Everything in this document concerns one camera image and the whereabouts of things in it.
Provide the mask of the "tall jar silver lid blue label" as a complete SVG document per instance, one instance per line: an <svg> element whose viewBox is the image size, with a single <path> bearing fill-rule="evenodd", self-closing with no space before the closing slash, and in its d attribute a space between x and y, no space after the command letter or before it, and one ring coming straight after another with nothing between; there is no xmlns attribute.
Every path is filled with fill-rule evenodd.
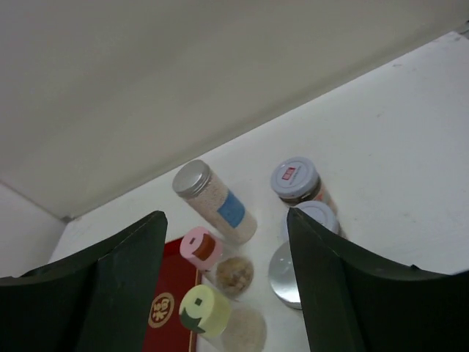
<svg viewBox="0 0 469 352"><path fill-rule="evenodd" d="M244 244L254 236L256 219L204 161L184 165L174 176L172 188L228 241Z"/></svg>

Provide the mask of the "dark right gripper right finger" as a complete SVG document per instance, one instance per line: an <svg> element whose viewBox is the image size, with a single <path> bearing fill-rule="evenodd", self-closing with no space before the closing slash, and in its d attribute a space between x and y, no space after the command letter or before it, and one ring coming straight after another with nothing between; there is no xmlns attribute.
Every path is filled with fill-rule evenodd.
<svg viewBox="0 0 469 352"><path fill-rule="evenodd" d="M466 351L468 273L381 257L298 208L289 245L312 351Z"/></svg>

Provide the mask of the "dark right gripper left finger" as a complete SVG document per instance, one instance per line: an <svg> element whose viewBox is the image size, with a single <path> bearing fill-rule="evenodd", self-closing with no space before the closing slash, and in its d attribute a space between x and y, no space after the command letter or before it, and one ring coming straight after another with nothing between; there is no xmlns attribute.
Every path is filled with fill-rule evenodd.
<svg viewBox="0 0 469 352"><path fill-rule="evenodd" d="M1 278L1 350L141 351L167 226L153 211L75 254Z"/></svg>

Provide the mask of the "jar white lid red logo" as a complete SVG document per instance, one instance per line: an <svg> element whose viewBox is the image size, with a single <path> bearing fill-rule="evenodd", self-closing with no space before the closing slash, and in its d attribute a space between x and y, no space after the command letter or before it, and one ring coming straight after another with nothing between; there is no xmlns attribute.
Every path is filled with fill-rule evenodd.
<svg viewBox="0 0 469 352"><path fill-rule="evenodd" d="M336 206L313 162L305 157L293 157L281 162L270 177L270 186L288 205L306 201L325 203L334 213Z"/></svg>

